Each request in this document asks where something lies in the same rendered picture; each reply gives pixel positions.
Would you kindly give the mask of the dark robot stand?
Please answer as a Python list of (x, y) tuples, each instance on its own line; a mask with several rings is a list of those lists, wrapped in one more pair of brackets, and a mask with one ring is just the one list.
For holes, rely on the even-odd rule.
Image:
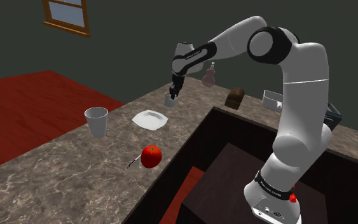
[[(271, 153), (267, 144), (239, 148), (228, 143), (182, 201), (176, 224), (267, 224), (253, 215), (244, 187)], [(312, 172), (296, 185), (302, 224), (334, 224), (319, 183), (320, 174)]]

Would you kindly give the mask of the small white cup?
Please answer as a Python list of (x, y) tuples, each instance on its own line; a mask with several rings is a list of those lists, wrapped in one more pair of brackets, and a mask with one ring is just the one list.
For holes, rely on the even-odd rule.
[(176, 105), (176, 102), (178, 101), (178, 96), (174, 96), (174, 98), (172, 98), (172, 95), (170, 93), (166, 93), (165, 94), (165, 101), (164, 101), (164, 105), (166, 107), (174, 107)]

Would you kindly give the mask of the white square plate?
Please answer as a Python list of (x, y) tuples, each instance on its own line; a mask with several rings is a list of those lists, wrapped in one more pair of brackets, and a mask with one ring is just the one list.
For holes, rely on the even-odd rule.
[(132, 118), (132, 121), (143, 129), (154, 131), (163, 127), (167, 123), (168, 118), (159, 112), (148, 109), (136, 114)]

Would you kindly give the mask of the black and white pen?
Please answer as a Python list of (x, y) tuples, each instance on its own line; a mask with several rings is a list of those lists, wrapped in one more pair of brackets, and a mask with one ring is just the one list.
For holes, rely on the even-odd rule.
[(128, 166), (127, 166), (127, 169), (129, 168), (129, 167), (131, 167), (136, 161), (138, 161), (138, 159), (140, 159), (141, 158), (141, 154), (140, 155), (138, 155), (134, 160), (132, 160), (129, 164), (128, 164)]

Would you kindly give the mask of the tall white cup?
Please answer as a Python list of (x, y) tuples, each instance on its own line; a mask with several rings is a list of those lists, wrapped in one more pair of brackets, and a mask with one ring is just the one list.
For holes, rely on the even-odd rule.
[(107, 130), (108, 110), (103, 107), (92, 107), (88, 108), (84, 115), (93, 137), (104, 137)]

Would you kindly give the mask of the brown bread loaf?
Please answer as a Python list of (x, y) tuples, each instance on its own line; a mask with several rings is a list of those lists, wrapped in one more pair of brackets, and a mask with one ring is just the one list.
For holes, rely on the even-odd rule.
[(235, 87), (228, 94), (224, 105), (231, 109), (237, 110), (242, 103), (244, 95), (245, 95), (245, 92), (242, 88)]

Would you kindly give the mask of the pink bottle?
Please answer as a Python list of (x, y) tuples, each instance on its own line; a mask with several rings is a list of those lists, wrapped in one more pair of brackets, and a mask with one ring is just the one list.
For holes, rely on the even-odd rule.
[(214, 75), (215, 75), (215, 70), (214, 70), (214, 65), (215, 62), (211, 62), (210, 67), (206, 70), (206, 74), (205, 76), (202, 78), (202, 85), (205, 87), (213, 87), (215, 84), (215, 79), (214, 79)]

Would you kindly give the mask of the wooden framed window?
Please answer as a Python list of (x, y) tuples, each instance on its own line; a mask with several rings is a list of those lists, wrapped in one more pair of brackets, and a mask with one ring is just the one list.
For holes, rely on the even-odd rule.
[(86, 0), (42, 0), (43, 24), (90, 38)]

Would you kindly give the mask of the dark box appliance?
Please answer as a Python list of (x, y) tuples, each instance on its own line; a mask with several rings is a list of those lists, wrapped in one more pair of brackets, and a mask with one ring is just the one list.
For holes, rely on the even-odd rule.
[(331, 131), (341, 122), (342, 115), (330, 102), (326, 106), (326, 114), (324, 116), (324, 124), (326, 124)]

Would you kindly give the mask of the red tomato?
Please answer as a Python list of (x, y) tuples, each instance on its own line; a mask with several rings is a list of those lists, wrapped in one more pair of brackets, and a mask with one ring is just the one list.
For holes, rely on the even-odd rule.
[(154, 168), (162, 160), (162, 152), (159, 147), (149, 145), (145, 147), (141, 153), (141, 163), (145, 168)]

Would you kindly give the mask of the white rectangular tray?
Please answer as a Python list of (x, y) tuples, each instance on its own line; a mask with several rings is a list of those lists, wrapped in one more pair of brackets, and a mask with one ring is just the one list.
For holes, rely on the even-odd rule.
[(263, 92), (262, 105), (267, 109), (281, 112), (283, 110), (283, 95), (265, 90)]

